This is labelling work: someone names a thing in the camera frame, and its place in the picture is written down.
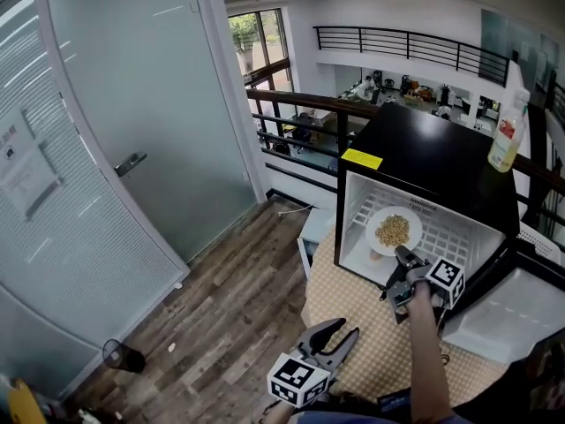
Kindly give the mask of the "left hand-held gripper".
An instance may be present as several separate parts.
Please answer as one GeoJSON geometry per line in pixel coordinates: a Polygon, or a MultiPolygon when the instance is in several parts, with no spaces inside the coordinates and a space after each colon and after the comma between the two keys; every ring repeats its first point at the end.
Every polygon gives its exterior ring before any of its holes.
{"type": "Polygon", "coordinates": [[[331,337],[347,322],[335,318],[307,331],[307,344],[300,343],[290,354],[282,353],[267,374],[267,392],[287,405],[300,408],[326,393],[335,381],[360,334],[351,330],[330,352],[322,352],[331,337]]]}

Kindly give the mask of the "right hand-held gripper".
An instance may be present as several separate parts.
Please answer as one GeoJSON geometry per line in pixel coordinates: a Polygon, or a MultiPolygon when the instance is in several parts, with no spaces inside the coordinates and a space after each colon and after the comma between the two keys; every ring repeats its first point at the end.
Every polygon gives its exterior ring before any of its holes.
{"type": "Polygon", "coordinates": [[[381,299],[392,306],[397,324],[407,319],[403,308],[414,298],[416,284],[428,283],[440,308],[452,310],[465,288],[464,267],[439,257],[434,263],[423,261],[405,246],[395,249],[397,266],[386,283],[381,299]]]}

